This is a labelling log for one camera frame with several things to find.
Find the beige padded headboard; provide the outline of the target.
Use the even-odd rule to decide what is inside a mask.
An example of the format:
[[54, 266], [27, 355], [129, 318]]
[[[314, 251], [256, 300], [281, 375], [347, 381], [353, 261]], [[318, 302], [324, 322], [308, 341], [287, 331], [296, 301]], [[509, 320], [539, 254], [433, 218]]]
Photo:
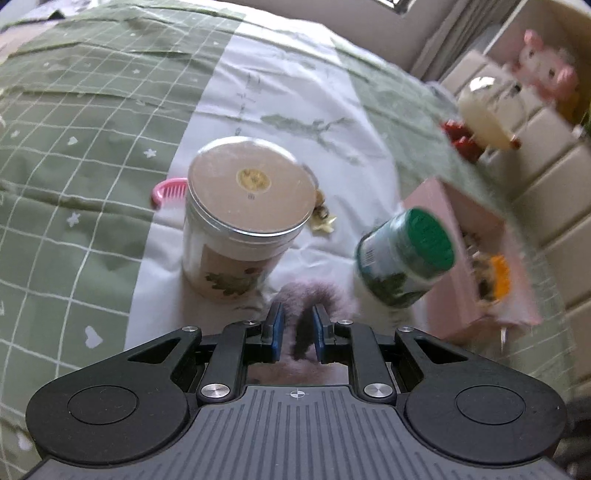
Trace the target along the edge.
[[544, 322], [506, 359], [568, 394], [590, 383], [590, 147], [557, 111], [527, 93], [514, 114], [523, 145], [471, 166], [452, 158], [447, 180], [501, 215], [518, 239]]

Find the pink plush bunny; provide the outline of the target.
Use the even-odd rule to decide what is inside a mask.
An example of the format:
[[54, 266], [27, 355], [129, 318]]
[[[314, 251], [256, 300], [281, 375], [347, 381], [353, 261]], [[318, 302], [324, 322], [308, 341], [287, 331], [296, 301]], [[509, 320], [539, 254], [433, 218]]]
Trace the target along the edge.
[[545, 102], [568, 100], [575, 93], [579, 78], [566, 51], [546, 45], [531, 29], [524, 32], [523, 42], [517, 60], [506, 65], [511, 74]]

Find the green lidded jar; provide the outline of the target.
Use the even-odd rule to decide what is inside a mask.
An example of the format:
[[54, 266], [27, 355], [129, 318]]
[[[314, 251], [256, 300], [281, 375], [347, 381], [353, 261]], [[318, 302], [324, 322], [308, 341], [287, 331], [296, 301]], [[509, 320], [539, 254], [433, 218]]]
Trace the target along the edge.
[[389, 308], [408, 308], [456, 263], [452, 239], [441, 221], [410, 208], [370, 232], [356, 246], [363, 285]]

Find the orange flower hair accessory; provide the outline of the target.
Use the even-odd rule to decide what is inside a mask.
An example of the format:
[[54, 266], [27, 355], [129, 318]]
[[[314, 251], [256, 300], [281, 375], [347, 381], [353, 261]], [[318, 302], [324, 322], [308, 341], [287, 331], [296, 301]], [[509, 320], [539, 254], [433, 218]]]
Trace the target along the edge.
[[509, 264], [505, 256], [494, 255], [490, 259], [490, 265], [493, 268], [494, 275], [494, 299], [502, 300], [511, 293], [512, 289]]

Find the cream round plush doll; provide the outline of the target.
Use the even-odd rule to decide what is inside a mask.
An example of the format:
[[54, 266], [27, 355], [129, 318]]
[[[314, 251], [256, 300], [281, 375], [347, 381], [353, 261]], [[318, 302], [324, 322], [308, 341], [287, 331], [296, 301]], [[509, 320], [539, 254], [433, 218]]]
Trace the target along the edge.
[[467, 162], [476, 164], [487, 150], [519, 150], [519, 136], [502, 122], [501, 113], [518, 105], [526, 114], [520, 98], [522, 85], [494, 76], [471, 79], [457, 98], [459, 120], [441, 124], [452, 146]]

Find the green checked bed sheet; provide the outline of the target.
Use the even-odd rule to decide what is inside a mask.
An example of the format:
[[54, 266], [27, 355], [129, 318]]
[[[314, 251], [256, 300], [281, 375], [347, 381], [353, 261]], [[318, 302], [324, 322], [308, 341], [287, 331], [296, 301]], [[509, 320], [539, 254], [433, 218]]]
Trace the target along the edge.
[[[409, 319], [356, 278], [360, 238], [425, 179], [511, 210], [440, 130], [448, 107], [324, 26], [211, 1], [118, 1], [60, 22], [1, 66], [1, 475], [38, 462], [25, 427], [54, 378], [186, 324], [257, 316], [290, 282], [334, 319]], [[211, 302], [181, 269], [183, 209], [152, 188], [200, 148], [276, 143], [318, 179], [335, 230], [304, 228], [270, 278]]]

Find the grey curtain right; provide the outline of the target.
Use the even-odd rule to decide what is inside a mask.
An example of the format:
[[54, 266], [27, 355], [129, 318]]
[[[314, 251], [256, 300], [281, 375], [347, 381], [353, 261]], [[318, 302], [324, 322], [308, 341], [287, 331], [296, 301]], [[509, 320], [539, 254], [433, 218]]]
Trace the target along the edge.
[[459, 1], [428, 39], [410, 74], [423, 81], [439, 80], [479, 36], [501, 26], [517, 0]]

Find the lilac fluffy scrunchie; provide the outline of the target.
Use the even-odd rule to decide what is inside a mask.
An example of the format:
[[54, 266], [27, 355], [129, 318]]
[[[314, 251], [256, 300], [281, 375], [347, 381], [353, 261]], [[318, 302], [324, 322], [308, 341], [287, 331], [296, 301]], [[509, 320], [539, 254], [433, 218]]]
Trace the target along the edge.
[[321, 364], [315, 353], [315, 323], [311, 308], [322, 306], [332, 323], [352, 320], [356, 301], [332, 282], [322, 280], [290, 282], [276, 295], [283, 304], [283, 344], [280, 360], [270, 366], [274, 385], [331, 385], [346, 381], [346, 367], [339, 363]]

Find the large beige lidded jar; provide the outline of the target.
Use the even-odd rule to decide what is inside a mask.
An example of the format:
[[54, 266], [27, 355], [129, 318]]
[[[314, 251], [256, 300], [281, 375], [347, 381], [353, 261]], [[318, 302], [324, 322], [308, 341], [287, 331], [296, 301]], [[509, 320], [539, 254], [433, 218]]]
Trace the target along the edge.
[[202, 147], [187, 173], [182, 269], [215, 301], [252, 294], [310, 219], [317, 184], [273, 142], [232, 136]]

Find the pink storage box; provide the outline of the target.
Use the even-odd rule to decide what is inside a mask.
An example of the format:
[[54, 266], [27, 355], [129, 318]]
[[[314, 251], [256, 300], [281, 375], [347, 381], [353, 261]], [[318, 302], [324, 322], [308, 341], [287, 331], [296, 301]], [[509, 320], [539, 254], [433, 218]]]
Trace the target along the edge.
[[[517, 240], [500, 216], [437, 178], [424, 181], [404, 206], [437, 216], [456, 254], [454, 267], [412, 306], [422, 330], [462, 344], [492, 338], [503, 329], [522, 332], [542, 323]], [[511, 293], [502, 300], [493, 294], [494, 255], [505, 256], [511, 271]]]

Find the small gold keychain charm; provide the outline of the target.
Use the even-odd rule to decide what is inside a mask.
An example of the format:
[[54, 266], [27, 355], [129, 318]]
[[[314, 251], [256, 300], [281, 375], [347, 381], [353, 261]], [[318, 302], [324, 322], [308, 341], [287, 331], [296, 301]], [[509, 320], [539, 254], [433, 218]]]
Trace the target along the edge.
[[315, 191], [315, 208], [311, 213], [311, 231], [329, 235], [335, 231], [335, 216], [331, 214], [325, 203], [325, 194], [320, 188]]

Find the pink comb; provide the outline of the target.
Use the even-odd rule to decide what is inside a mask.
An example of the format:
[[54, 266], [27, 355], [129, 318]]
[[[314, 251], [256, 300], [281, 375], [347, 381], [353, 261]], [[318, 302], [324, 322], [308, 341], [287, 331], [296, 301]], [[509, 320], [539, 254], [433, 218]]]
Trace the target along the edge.
[[156, 184], [151, 191], [151, 204], [154, 209], [172, 201], [182, 201], [187, 190], [186, 178], [169, 178]]

